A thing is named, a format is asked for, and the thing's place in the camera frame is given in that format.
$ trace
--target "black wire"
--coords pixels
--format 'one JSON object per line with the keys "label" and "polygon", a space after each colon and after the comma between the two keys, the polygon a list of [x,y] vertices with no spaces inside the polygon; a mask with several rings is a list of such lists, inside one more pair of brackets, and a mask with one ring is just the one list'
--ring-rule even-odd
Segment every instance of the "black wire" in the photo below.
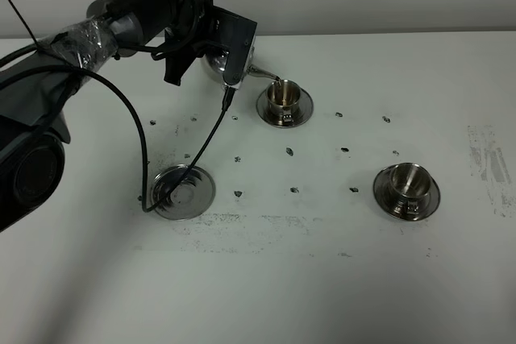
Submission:
{"label": "black wire", "polygon": [[40,45],[38,44],[38,41],[36,40],[34,34],[32,34],[32,30],[31,28],[29,27],[29,25],[27,24],[27,22],[25,22],[25,19],[23,18],[23,16],[19,13],[18,9],[16,8],[15,4],[13,3],[12,0],[7,0],[10,4],[10,6],[12,7],[12,9],[15,11],[15,13],[18,15],[18,18],[19,20],[22,21],[23,25],[25,26],[25,28],[27,29],[29,35],[31,36],[32,40],[34,41],[34,45],[37,47],[37,48],[40,48]]}
{"label": "black wire", "polygon": [[12,52],[11,54],[7,54],[3,58],[0,59],[0,68],[3,68],[6,64],[9,64],[13,60],[17,60],[20,56],[24,56],[28,54],[29,52],[33,52],[37,49],[35,44],[29,44],[28,46],[25,46],[24,48],[19,48],[15,52]]}
{"label": "black wire", "polygon": [[[213,138],[216,130],[220,126],[220,123],[222,122],[225,113],[227,112],[227,109],[229,108],[229,105],[231,104],[231,100],[233,98],[233,95],[235,94],[235,91],[233,89],[228,88],[226,91],[226,94],[224,95],[223,99],[223,110],[218,117],[217,122],[214,125],[214,128],[211,130],[210,134],[208,135],[208,138],[204,142],[204,144],[201,147],[201,150],[196,154],[196,156],[193,158],[192,163],[188,166],[188,168],[185,170],[183,175],[181,175],[181,178],[176,181],[174,186],[154,205],[151,207],[147,207],[147,186],[148,186],[148,153],[147,153],[147,141],[145,139],[145,132],[144,127],[142,126],[141,121],[139,120],[138,114],[136,113],[135,108],[133,105],[129,102],[127,97],[111,82],[109,82],[106,78],[98,75],[97,73],[94,73],[90,70],[87,70],[85,68],[78,68],[78,67],[71,67],[64,64],[50,64],[47,66],[39,66],[37,68],[30,68],[28,70],[25,70],[23,72],[20,72],[18,74],[15,74],[14,76],[4,80],[2,83],[0,83],[0,90],[5,89],[6,87],[14,84],[17,81],[22,80],[23,78],[33,76],[35,74],[40,73],[48,73],[48,72],[59,72],[59,73],[72,73],[72,74],[79,74],[86,77],[91,77],[94,80],[97,80],[104,84],[109,90],[111,90],[127,107],[129,110],[129,113],[131,114],[136,129],[138,130],[138,136],[142,151],[142,210],[145,213],[151,212],[154,209],[156,209],[158,206],[160,206],[169,195],[179,186],[179,184],[186,178],[186,176],[190,173],[192,168],[195,166],[197,161],[201,158],[202,153],[206,150],[208,147],[208,144],[210,143],[211,139]],[[47,118],[44,120],[44,122],[38,126],[30,135],[27,137],[21,146],[15,151],[13,156],[15,158],[22,158],[24,156],[24,151],[27,149],[28,146],[31,146],[35,141],[38,140],[38,138],[43,135],[43,133],[52,125],[52,122],[54,119],[59,115],[59,113],[62,111],[63,106],[65,102],[67,101],[68,97],[73,92],[76,85],[72,82],[67,86],[66,90],[61,94],[60,98],[58,99],[57,103],[52,107],[52,110],[48,114]],[[3,166],[0,166],[0,176],[3,173]]]}

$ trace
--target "clear tape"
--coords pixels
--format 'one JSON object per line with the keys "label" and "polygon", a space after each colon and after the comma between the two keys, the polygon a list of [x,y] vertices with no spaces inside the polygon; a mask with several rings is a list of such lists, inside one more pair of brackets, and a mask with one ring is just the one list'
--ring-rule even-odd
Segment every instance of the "clear tape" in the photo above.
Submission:
{"label": "clear tape", "polygon": [[39,42],[68,63],[92,72],[97,72],[118,50],[113,33],[100,18],[83,20]]}

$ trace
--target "metal plate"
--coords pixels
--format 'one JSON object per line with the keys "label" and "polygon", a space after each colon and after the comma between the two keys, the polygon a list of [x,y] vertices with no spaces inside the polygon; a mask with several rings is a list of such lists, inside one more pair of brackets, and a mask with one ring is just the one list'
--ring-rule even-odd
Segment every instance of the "metal plate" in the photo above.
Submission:
{"label": "metal plate", "polygon": [[433,178],[431,179],[429,191],[430,201],[424,209],[417,212],[416,214],[408,214],[406,209],[401,206],[392,207],[387,205],[387,186],[389,184],[389,174],[394,167],[396,167],[396,164],[391,165],[386,169],[382,169],[372,184],[372,192],[375,199],[377,200],[378,205],[389,215],[392,215],[393,217],[403,221],[421,221],[430,217],[437,210],[439,203],[441,202],[441,192],[439,190],[439,186],[437,183],[435,183]]}
{"label": "metal plate", "polygon": [[314,101],[304,89],[301,89],[299,110],[293,115],[293,120],[291,122],[284,122],[281,120],[281,117],[271,114],[268,108],[267,96],[265,94],[266,91],[267,89],[258,97],[258,100],[256,101],[256,110],[258,111],[258,115],[267,124],[275,126],[276,128],[295,128],[296,126],[304,124],[310,117],[312,117],[312,113],[314,112]]}
{"label": "metal plate", "polygon": [[[152,203],[158,202],[172,188],[188,168],[179,164],[156,176],[151,188]],[[210,208],[215,198],[215,182],[204,169],[193,167],[190,174],[181,182],[156,212],[171,221],[198,217]]]}

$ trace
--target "stainless steel cup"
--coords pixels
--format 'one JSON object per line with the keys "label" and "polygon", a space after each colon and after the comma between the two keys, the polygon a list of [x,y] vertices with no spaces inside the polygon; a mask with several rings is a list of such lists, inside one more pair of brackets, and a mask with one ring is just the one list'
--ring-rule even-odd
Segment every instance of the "stainless steel cup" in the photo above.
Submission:
{"label": "stainless steel cup", "polygon": [[289,80],[274,81],[265,91],[269,112],[284,122],[293,120],[293,115],[299,110],[301,88]]}
{"label": "stainless steel cup", "polygon": [[431,185],[431,175],[425,168],[413,163],[398,164],[389,174],[387,204],[394,212],[417,215],[430,202]]}

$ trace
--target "white table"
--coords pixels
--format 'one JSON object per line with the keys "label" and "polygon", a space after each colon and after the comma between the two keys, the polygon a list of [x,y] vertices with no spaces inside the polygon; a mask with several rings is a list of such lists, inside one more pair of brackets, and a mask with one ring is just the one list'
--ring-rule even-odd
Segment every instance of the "white table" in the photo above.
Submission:
{"label": "white table", "polygon": [[[0,342],[514,342],[515,59],[514,32],[260,37],[256,64],[306,89],[314,115],[268,126],[268,82],[248,78],[199,163],[214,203],[184,222],[140,212],[135,125],[89,82],[64,110],[59,188],[0,234]],[[193,157],[220,110],[199,63],[180,88],[144,54],[100,73],[144,122],[149,179]],[[372,196],[399,162],[439,184],[426,221]]]}

